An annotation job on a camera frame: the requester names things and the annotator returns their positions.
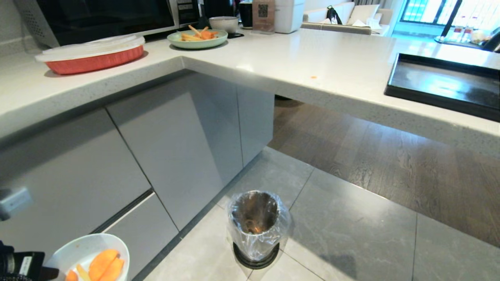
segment white bowl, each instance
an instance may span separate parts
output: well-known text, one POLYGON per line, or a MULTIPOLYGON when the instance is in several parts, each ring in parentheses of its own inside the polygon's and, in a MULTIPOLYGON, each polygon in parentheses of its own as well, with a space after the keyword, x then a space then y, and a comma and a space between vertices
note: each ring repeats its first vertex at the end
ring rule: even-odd
POLYGON ((210 26, 215 30, 223 30, 227 33, 236 33, 238 29, 238 18, 235 16, 214 16, 208 19, 210 26))
POLYGON ((69 270, 78 274, 77 264, 89 272, 92 260, 106 249, 115 249, 120 253, 119 258, 125 263, 116 280, 126 281, 130 265, 129 249, 120 238, 106 233, 85 235, 67 243, 59 248, 43 266, 59 269, 59 276, 55 280, 63 281, 69 270))

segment trash can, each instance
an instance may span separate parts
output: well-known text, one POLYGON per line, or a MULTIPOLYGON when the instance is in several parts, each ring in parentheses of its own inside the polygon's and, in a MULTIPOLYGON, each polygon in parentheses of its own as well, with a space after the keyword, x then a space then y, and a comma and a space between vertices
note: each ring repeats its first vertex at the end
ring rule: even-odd
POLYGON ((276 194, 253 190, 232 197, 228 225, 236 259, 250 269, 273 263, 290 235, 292 217, 276 194))

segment green plate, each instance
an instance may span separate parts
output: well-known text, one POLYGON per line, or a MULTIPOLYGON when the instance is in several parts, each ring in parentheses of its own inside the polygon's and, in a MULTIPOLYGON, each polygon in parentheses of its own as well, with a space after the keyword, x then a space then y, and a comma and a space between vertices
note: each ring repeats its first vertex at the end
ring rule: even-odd
POLYGON ((181 33, 185 33, 188 35, 195 35, 194 31, 189 30, 189 31, 172 33, 169 36, 167 36, 167 39, 168 41, 170 41, 170 43, 172 43, 172 45, 182 49, 212 48, 215 46, 219 46, 228 39, 228 33, 225 32, 224 30, 208 29, 208 31, 218 32, 218 33, 215 35, 214 39, 203 40, 203 41, 181 41, 181 33))

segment microwave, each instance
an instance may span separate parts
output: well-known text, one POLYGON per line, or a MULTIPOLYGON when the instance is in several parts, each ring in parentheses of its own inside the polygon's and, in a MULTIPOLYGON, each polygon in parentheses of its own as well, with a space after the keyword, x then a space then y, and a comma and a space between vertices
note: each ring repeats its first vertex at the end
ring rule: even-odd
POLYGON ((14 0, 31 35, 52 48, 173 31, 198 22, 198 0, 14 0))

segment tile floor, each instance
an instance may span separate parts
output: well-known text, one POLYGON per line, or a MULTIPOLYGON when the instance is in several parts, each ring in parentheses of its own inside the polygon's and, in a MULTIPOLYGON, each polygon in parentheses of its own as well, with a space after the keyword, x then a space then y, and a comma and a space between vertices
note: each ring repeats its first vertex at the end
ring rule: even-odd
POLYGON ((144 280, 489 281, 500 276, 499 248, 268 147, 206 209, 169 254, 159 254, 163 260, 144 280), (227 202, 254 189, 277 193, 295 224, 278 258, 261 270, 236 262, 226 232, 227 202))

